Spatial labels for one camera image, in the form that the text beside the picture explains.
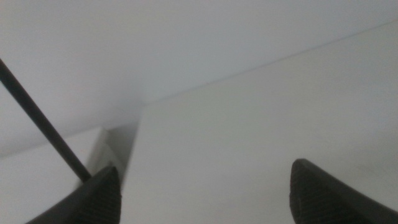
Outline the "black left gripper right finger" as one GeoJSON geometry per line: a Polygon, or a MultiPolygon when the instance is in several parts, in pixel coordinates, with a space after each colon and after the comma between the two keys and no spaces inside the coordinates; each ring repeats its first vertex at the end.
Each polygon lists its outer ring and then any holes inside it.
{"type": "Polygon", "coordinates": [[[295,223],[397,224],[397,212],[306,159],[293,162],[289,205],[295,223]]]}

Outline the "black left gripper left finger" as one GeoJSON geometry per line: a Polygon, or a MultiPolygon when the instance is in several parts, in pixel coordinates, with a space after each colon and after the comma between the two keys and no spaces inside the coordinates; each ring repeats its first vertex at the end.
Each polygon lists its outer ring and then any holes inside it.
{"type": "Polygon", "coordinates": [[[118,224],[121,183],[115,167],[105,167],[29,224],[118,224]]]}

